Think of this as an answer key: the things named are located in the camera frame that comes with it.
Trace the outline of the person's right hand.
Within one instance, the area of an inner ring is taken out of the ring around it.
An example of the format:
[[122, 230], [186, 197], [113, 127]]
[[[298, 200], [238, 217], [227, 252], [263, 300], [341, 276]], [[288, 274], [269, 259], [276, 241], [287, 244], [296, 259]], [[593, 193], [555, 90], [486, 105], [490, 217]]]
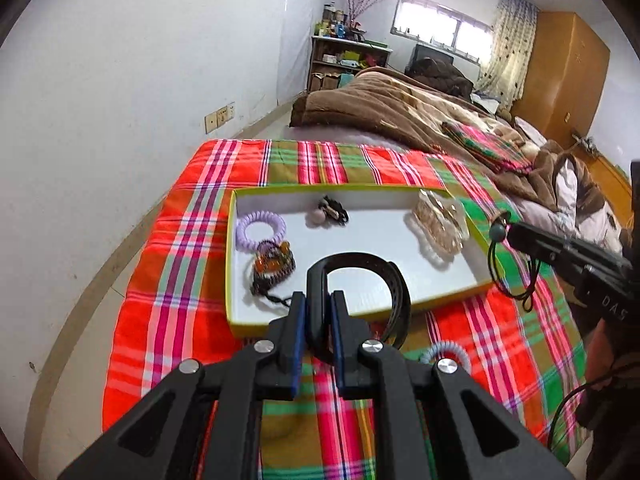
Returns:
[[628, 416], [639, 409], [639, 326], [601, 320], [587, 352], [582, 396], [585, 427], [595, 430], [608, 416]]

